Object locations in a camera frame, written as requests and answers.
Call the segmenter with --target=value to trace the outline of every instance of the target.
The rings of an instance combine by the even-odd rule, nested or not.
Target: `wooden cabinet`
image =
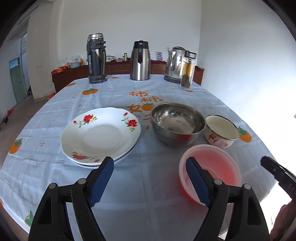
[[[151,60],[151,74],[165,74],[165,61]],[[105,74],[129,74],[130,73],[131,62],[107,62],[105,65]],[[202,83],[203,68],[195,67],[193,81],[199,85]],[[88,65],[83,65],[75,69],[69,69],[61,73],[54,74],[52,76],[52,81],[54,83],[56,92],[59,92],[66,85],[70,84],[73,80],[87,78],[89,76]]]

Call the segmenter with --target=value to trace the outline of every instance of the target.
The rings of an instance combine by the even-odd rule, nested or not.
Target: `green door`
[[[22,71],[19,64],[10,69],[10,78],[13,92],[15,94],[15,100],[17,103],[20,103],[27,97],[27,93],[22,81]]]

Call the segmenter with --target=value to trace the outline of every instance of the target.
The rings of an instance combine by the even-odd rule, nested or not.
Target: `floral plate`
[[[137,144],[135,144],[135,145],[133,146],[133,148],[131,148],[131,149],[129,150],[129,152],[126,153],[124,156],[122,156],[122,157],[120,157],[119,159],[117,159],[116,161],[114,161],[114,164],[117,164],[118,162],[121,162],[124,158],[126,158],[126,157],[127,157],[132,151],[133,151],[133,149],[135,148],[136,145],[137,145]],[[72,161],[72,163],[75,164],[75,165],[77,165],[77,166],[84,167],[84,168],[88,168],[88,169],[97,169],[97,168],[100,166],[99,164],[98,164],[98,165],[95,165],[95,166],[88,166],[88,165],[80,164],[80,163],[77,163],[77,162],[74,162],[74,161]]]
[[[116,161],[128,153],[140,133],[137,117],[124,109],[107,107],[77,116],[64,129],[60,142],[72,161],[98,166],[106,156]]]

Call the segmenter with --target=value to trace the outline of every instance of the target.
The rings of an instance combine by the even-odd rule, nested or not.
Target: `jug handle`
[[[143,45],[139,45],[139,52],[138,52],[138,63],[143,62]]]

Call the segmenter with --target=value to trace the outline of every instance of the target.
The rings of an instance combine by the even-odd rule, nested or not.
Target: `small bottle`
[[[180,88],[190,90],[196,64],[196,53],[186,51],[182,60],[182,77]]]

